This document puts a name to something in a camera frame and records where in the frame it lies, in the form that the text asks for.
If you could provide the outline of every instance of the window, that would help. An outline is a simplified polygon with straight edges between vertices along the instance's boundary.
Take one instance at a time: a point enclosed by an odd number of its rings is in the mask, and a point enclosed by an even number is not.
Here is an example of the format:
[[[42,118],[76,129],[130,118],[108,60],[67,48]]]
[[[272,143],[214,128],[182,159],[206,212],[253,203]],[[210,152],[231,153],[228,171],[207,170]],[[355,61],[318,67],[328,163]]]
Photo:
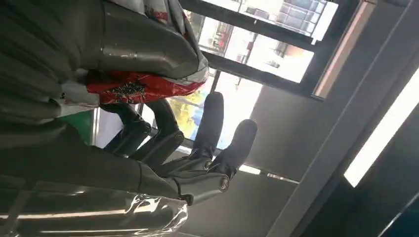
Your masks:
[[[176,96],[167,99],[176,117],[179,129],[187,139],[195,139],[196,130],[201,122],[204,101],[211,91],[214,75],[215,70],[210,69],[207,82],[197,91],[187,96]],[[157,128],[154,113],[150,108],[144,106],[141,116],[146,122]]]
[[[326,0],[204,0],[206,2],[263,20],[291,31],[311,36],[312,31],[302,30],[303,21],[308,14],[318,13],[316,24],[323,13]]]
[[[226,148],[233,139],[234,131],[241,121],[250,118],[259,97],[262,85],[222,72],[215,91],[224,97],[224,124],[218,148]]]
[[[301,81],[313,57],[310,51],[208,17],[202,26],[200,32],[195,32],[201,36],[197,39],[201,50],[294,82]]]
[[[201,33],[200,29],[202,28],[202,24],[204,23],[205,17],[198,14],[194,14],[187,10],[185,10],[185,15],[191,23],[192,30],[195,33],[195,37],[199,39]]]
[[[316,24],[319,21],[320,15],[315,12],[308,12],[305,16],[305,21]]]

